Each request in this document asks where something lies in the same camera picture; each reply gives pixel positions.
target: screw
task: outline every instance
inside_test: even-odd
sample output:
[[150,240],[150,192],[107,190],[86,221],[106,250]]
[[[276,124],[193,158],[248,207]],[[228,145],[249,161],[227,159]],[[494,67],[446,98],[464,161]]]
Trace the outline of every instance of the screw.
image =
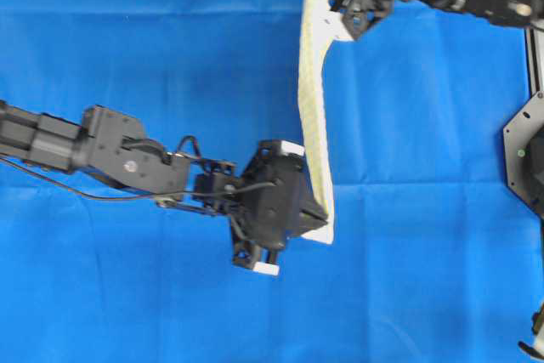
[[511,7],[520,16],[527,17],[527,16],[531,16],[531,14],[533,13],[533,8],[525,3],[517,3],[512,5]]
[[138,171],[138,163],[135,161],[128,161],[123,166],[127,172],[134,173]]

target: wrinkled blue cloth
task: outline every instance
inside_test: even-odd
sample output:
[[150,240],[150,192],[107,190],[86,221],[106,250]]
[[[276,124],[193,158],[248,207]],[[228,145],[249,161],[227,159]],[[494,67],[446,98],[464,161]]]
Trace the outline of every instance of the wrinkled blue cloth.
[[[243,167],[260,139],[302,141],[301,6],[0,0],[0,99],[73,122],[106,105]],[[335,43],[337,239],[290,242],[277,279],[230,265],[225,219],[0,167],[2,361],[524,361],[539,223],[504,185],[501,129],[526,77],[522,31],[420,3]]]

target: wire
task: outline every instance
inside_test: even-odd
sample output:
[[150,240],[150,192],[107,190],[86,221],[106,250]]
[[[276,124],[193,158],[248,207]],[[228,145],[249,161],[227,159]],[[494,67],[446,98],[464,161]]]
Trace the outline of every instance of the wire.
[[534,23],[530,25],[530,28],[533,30],[539,31],[540,33],[544,33],[544,29],[542,27],[535,25]]
[[103,196],[89,195],[89,193],[85,193],[78,189],[74,189],[73,187],[70,187],[67,184],[61,183],[55,179],[51,179],[50,177],[40,174],[38,172],[34,172],[30,169],[27,169],[26,167],[18,165],[17,163],[13,163],[12,161],[5,159],[4,157],[0,157],[0,162],[8,166],[14,167],[15,169],[20,170],[23,173],[29,174],[36,179],[43,180],[57,187],[60,187],[61,189],[68,190],[70,191],[70,193],[81,196],[85,199],[95,200],[95,201],[136,201],[136,200],[154,199],[160,196],[172,196],[172,195],[193,195],[194,197],[221,197],[221,196],[228,196],[228,195],[238,195],[240,193],[247,193],[248,191],[264,189],[266,187],[275,187],[275,184],[272,182],[263,182],[263,183],[250,184],[249,186],[242,187],[241,189],[219,191],[218,193],[196,193],[189,190],[178,190],[178,191],[170,191],[168,193],[156,193],[156,194],[138,195],[138,196],[130,196],[130,197],[103,197]]
[[181,150],[183,149],[185,143],[190,140],[193,144],[193,151],[195,152],[195,155],[199,158],[199,159],[202,159],[202,155],[201,155],[201,150],[200,148],[198,147],[198,139],[196,137],[194,137],[193,135],[187,135],[187,136],[184,136],[180,141],[179,141],[179,144],[178,144],[178,149],[176,149],[176,152],[181,152]]
[[241,229],[240,225],[236,221],[236,217],[229,216],[229,218],[230,218],[230,225],[232,226],[232,230],[235,231],[236,235],[238,235],[238,238],[244,241],[247,240],[247,236],[246,234],[244,234],[244,231]]

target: blue backdrop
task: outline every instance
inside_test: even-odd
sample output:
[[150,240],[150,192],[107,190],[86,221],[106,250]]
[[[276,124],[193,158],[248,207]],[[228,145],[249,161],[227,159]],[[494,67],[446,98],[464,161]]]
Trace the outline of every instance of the blue backdrop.
[[[0,0],[0,98],[74,122],[106,105],[245,165],[301,141],[301,5]],[[523,32],[395,7],[328,56],[337,240],[292,241],[277,279],[230,265],[224,219],[0,167],[2,361],[522,361],[539,223],[503,183],[501,129],[529,97]]]

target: hexagonal metal plate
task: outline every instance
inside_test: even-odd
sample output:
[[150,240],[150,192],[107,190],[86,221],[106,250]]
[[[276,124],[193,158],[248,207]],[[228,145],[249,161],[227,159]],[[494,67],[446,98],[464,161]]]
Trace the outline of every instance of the hexagonal metal plate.
[[541,216],[544,214],[544,202],[535,201],[536,197],[530,194],[524,172],[524,154],[527,144],[542,127],[544,127],[544,95],[538,93],[502,129],[508,187],[533,212]]

